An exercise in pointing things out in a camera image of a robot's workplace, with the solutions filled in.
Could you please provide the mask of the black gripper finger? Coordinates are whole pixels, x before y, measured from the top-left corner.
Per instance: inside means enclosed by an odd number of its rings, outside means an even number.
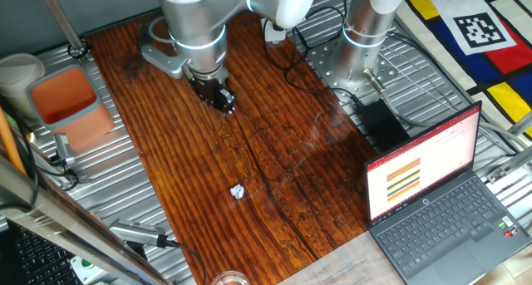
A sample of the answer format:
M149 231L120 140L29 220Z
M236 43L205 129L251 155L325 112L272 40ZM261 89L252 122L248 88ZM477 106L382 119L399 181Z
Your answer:
M200 95L199 98L208 106L216 110L220 110L220 100L217 95L214 96L204 96Z
M235 94L227 88L220 88L216 93L216 109L224 114L233 114Z

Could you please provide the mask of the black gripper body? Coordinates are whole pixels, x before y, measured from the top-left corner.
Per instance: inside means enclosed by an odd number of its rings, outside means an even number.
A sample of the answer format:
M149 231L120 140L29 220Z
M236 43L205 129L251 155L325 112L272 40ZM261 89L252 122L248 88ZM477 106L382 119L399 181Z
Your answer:
M226 88L225 82L217 78L202 80L194 76L189 83L198 97L200 95L214 96L220 88Z

